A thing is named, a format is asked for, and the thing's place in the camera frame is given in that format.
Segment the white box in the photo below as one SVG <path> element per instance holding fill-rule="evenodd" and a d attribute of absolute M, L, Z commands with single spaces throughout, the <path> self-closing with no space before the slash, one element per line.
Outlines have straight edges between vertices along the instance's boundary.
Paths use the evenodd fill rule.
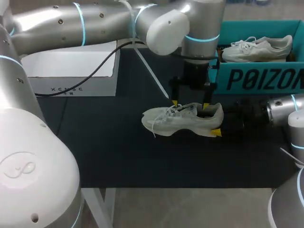
<path fill-rule="evenodd" d="M 116 48 L 116 41 L 62 48 L 28 55 L 21 62 L 35 93 L 52 94 L 89 76 Z M 113 54 L 88 81 L 59 96 L 115 96 L 120 51 Z"/>

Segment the gray floor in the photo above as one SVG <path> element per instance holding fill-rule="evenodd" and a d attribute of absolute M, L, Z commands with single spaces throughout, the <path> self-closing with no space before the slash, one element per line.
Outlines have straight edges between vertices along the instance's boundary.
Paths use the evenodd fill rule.
<path fill-rule="evenodd" d="M 14 13 L 20 13 L 73 1 L 105 2 L 11 0 L 11 6 Z M 168 0 L 154 2 L 163 4 Z M 303 9 L 303 0 L 272 0 L 267 7 L 231 4 L 226 7 L 224 20 L 304 19 Z M 270 195 L 270 189 L 118 189 L 114 228 L 268 228 Z M 87 206 L 83 228 L 96 228 Z"/>
<path fill-rule="evenodd" d="M 270 189 L 118 189 L 114 228 L 270 228 Z M 97 228 L 87 207 L 83 228 Z"/>

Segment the teal shoe box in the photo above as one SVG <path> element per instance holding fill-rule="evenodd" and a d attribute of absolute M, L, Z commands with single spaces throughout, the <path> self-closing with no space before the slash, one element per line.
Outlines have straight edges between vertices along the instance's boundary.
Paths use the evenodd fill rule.
<path fill-rule="evenodd" d="M 248 37 L 294 38 L 292 53 L 296 62 L 220 63 L 210 69 L 211 82 L 217 82 L 215 94 L 297 94 L 304 92 L 304 22 L 226 21 L 219 45 L 246 40 Z"/>

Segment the blue led ring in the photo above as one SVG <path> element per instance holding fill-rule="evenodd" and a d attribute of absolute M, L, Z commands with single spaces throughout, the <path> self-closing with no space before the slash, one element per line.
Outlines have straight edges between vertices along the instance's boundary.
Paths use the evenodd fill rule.
<path fill-rule="evenodd" d="M 22 64 L 20 62 L 18 62 L 17 60 L 13 59 L 13 58 L 10 58 L 10 57 L 7 57 L 7 56 L 0 56 L 0 58 L 4 58 L 4 59 L 8 59 L 10 61 L 13 61 L 14 63 L 17 63 L 19 66 L 21 66 L 23 68 Z"/>
<path fill-rule="evenodd" d="M 80 20 L 81 20 L 81 25 L 82 25 L 82 44 L 81 46 L 84 46 L 86 44 L 86 28 L 85 28 L 85 20 L 84 20 L 84 16 L 82 14 L 82 11 L 79 7 L 78 3 L 73 2 L 73 4 L 76 6 L 78 12 L 79 12 L 79 16 L 80 16 Z"/>
<path fill-rule="evenodd" d="M 13 34 L 14 34 L 14 32 L 15 32 L 15 27 L 13 28 L 13 30 L 10 32 L 10 36 L 12 36 Z"/>
<path fill-rule="evenodd" d="M 302 206 L 304 207 L 304 199 L 303 199 L 303 195 L 301 192 L 301 185 L 300 185 L 300 177 L 301 177 L 302 171 L 303 171 L 303 169 L 301 169 L 301 171 L 299 172 L 298 178 L 297 178 L 297 188 L 298 188 L 298 194 L 299 194 L 300 201 L 302 203 Z"/>
<path fill-rule="evenodd" d="M 298 108 L 298 105 L 296 104 L 296 101 L 295 101 L 295 95 L 293 95 L 293 94 L 291 94 L 291 98 L 293 99 L 293 101 L 294 101 L 294 108 L 295 108 L 295 110 L 296 111 L 299 111 L 299 108 Z"/>
<path fill-rule="evenodd" d="M 78 219 L 79 219 L 80 212 L 81 212 L 81 205 L 80 205 L 80 209 L 79 209 L 79 212 L 78 212 L 77 218 L 76 218 L 76 220 L 75 220 L 75 222 L 74 222 L 74 224 L 72 225 L 72 227 L 71 227 L 71 228 L 74 228 L 74 226 L 76 225 L 76 223 L 77 223 L 77 221 L 78 221 Z"/>
<path fill-rule="evenodd" d="M 293 147 L 295 147 L 295 148 L 297 148 L 297 149 L 301 149 L 301 150 L 304 150 L 304 147 L 302 147 L 302 146 L 296 146 L 296 145 L 293 145 L 293 144 L 291 144 Z"/>
<path fill-rule="evenodd" d="M 193 41 L 196 41 L 196 42 L 211 42 L 211 41 L 214 41 L 217 38 L 219 38 L 219 34 L 216 37 L 210 38 L 210 39 L 196 39 L 196 38 L 192 38 L 192 37 L 189 37 L 189 36 L 186 36 L 186 38 L 188 38 L 190 40 L 193 40 Z"/>
<path fill-rule="evenodd" d="M 145 7 L 142 7 L 142 8 L 140 9 L 140 11 L 138 12 L 136 18 L 135 18 L 135 24 L 136 24 L 136 22 L 137 22 L 137 19 L 138 19 L 139 15 L 140 15 L 145 9 L 150 8 L 151 6 L 157 6 L 157 4 L 149 4 L 149 5 L 145 6 Z"/>

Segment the table leg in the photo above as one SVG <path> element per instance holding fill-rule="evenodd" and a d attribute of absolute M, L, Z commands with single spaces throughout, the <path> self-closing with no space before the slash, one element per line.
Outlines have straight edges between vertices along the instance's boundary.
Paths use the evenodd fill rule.
<path fill-rule="evenodd" d="M 114 219 L 115 195 L 116 195 L 116 188 L 107 188 L 105 190 L 104 203 L 108 208 L 109 217 L 112 223 Z"/>
<path fill-rule="evenodd" d="M 108 215 L 108 207 L 104 202 L 100 190 L 90 188 L 90 189 L 81 189 L 81 191 L 92 212 L 92 215 L 98 227 L 113 228 L 111 219 Z"/>

